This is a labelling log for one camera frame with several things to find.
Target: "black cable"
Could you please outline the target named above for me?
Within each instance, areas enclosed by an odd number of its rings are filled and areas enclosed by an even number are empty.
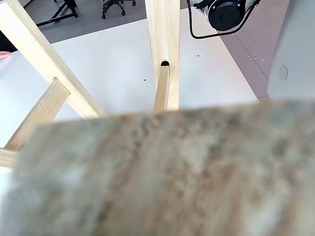
[[[191,6],[190,6],[190,0],[186,0],[187,1],[187,5],[188,5],[188,12],[189,12],[189,29],[190,29],[190,34],[192,35],[193,38],[195,39],[203,39],[203,38],[212,38],[212,37],[217,37],[217,36],[223,36],[223,35],[229,35],[229,34],[233,34],[238,32],[243,25],[245,24],[245,22],[247,21],[247,19],[249,18],[249,16],[251,15],[252,11],[254,10],[255,6],[260,2],[260,0],[257,0],[248,10],[247,15],[245,17],[245,19],[243,20],[243,22],[241,23],[241,25],[233,31],[229,31],[229,32],[225,32],[225,33],[216,33],[216,34],[211,34],[211,35],[205,35],[205,36],[196,36],[193,34],[192,32],[192,17],[191,17]]]

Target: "wooden ladder frame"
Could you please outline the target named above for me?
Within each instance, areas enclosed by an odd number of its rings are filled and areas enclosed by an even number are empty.
[[[179,108],[180,0],[145,0],[157,86],[154,112]],[[0,0],[0,30],[50,86],[4,148],[0,167],[14,165],[16,151],[40,123],[52,122],[65,101],[83,118],[104,116],[18,0]]]

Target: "white tabletop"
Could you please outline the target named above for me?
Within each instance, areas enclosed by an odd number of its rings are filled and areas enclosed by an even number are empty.
[[[215,33],[192,11],[197,35]],[[189,33],[188,10],[181,10],[180,107],[199,108],[256,102],[219,37],[196,40]],[[86,90],[108,114],[150,111],[155,83],[147,20],[105,29],[53,44]],[[48,88],[19,53],[0,61],[0,147]],[[64,104],[55,120],[80,119]]]

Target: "gray floor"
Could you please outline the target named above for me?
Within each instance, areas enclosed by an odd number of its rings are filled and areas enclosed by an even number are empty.
[[[139,21],[146,18],[144,0],[123,4],[126,15],[113,6],[101,18],[102,0],[76,0],[79,17],[41,26],[40,29],[51,42],[73,38],[87,33]],[[289,0],[261,0],[243,29],[233,35],[222,37],[237,65],[259,100],[268,100],[267,84],[273,52],[282,27]],[[62,5],[63,0],[33,0],[25,9],[36,23],[48,20]],[[186,8],[181,0],[181,8]]]

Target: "black motor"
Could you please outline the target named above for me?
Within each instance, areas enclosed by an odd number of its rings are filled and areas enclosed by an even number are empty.
[[[246,13],[246,0],[204,0],[193,6],[208,11],[211,26],[219,31],[238,26]]]

